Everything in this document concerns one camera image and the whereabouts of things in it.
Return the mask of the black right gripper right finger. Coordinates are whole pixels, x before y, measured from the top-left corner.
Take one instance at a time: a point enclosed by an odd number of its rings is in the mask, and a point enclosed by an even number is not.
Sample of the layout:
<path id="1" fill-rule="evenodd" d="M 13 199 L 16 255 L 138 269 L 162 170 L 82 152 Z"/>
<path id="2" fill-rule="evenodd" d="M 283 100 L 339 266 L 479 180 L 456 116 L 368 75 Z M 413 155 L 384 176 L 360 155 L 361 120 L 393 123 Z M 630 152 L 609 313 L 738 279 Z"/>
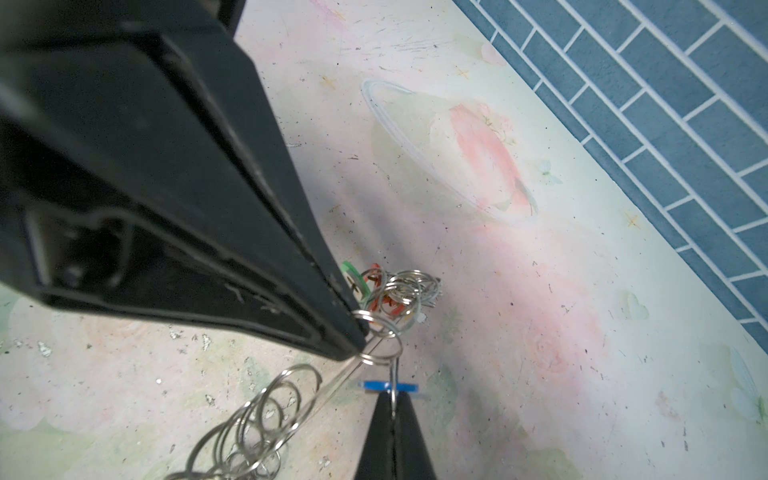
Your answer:
<path id="1" fill-rule="evenodd" d="M 393 436 L 394 478 L 436 480 L 416 412 L 407 392 L 399 392 L 397 395 Z"/>

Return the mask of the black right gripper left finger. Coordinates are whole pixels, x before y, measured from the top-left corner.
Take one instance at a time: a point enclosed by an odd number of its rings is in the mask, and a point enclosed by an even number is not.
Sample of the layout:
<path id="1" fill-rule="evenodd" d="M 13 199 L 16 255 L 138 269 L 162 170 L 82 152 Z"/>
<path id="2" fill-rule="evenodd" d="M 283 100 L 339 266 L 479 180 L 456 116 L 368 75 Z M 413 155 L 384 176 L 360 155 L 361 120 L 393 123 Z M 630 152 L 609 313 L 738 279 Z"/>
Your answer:
<path id="1" fill-rule="evenodd" d="M 393 480 L 395 478 L 394 416 L 391 396 L 381 392 L 363 450 L 355 472 L 355 480 Z"/>

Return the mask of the blue tagged key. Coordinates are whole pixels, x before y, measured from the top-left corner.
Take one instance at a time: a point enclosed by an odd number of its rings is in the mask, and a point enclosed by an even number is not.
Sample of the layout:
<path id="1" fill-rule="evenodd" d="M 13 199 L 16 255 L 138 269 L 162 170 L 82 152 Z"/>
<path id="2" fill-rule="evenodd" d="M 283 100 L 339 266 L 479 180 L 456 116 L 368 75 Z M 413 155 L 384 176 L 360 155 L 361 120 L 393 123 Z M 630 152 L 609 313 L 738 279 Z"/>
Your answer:
<path id="1" fill-rule="evenodd" d="M 358 383 L 358 386 L 366 392 L 390 392 L 392 390 L 392 385 L 389 381 L 363 380 Z M 412 383 L 398 383 L 395 389 L 407 393 L 419 392 L 419 386 Z"/>

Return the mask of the large metal keyring band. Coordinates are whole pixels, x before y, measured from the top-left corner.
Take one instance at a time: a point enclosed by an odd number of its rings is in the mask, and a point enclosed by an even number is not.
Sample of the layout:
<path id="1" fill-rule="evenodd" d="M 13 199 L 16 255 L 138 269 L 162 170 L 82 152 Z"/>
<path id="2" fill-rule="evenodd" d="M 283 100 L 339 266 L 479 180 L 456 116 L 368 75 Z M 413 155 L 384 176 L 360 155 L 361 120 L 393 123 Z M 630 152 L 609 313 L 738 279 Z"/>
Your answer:
<path id="1" fill-rule="evenodd" d="M 404 333 L 422 321 L 441 294 L 440 278 L 418 269 L 391 272 L 392 283 L 385 292 L 405 305 L 405 311 L 392 317 L 371 311 L 359 303 L 353 317 L 369 329 L 363 351 L 333 379 L 326 381 L 310 364 L 295 364 L 276 375 L 269 384 L 209 430 L 195 445 L 183 467 L 170 473 L 172 479 L 274 479 L 285 462 L 288 442 L 319 409 L 363 366 L 384 367 L 389 381 L 393 416 L 404 383 L 399 378 L 404 352 Z"/>

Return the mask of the red tagged key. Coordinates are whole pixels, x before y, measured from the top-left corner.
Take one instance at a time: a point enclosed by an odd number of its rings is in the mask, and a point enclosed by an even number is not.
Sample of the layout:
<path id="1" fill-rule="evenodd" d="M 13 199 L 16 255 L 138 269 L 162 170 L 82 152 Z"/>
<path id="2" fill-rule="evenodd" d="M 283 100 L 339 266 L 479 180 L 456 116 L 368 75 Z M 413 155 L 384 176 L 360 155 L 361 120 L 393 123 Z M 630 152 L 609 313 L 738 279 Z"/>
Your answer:
<path id="1" fill-rule="evenodd" d="M 371 311 L 378 311 L 392 317 L 399 316 L 405 311 L 405 305 L 391 296 L 391 291 L 385 292 L 384 287 L 392 283 L 393 274 L 386 271 L 380 264 L 372 263 L 362 273 L 364 285 L 369 289 L 365 304 Z"/>

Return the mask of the green tagged key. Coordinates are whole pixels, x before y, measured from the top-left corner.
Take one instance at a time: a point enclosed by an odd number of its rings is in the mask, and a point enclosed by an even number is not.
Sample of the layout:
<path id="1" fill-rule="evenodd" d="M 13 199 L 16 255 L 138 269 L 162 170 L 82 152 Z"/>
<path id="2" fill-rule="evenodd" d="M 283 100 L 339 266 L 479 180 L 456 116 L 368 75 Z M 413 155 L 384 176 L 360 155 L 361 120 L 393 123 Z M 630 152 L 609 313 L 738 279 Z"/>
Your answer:
<path id="1" fill-rule="evenodd" d="M 364 303 L 370 295 L 370 288 L 362 274 L 349 261 L 343 261 L 340 270 L 356 300 L 359 303 Z"/>

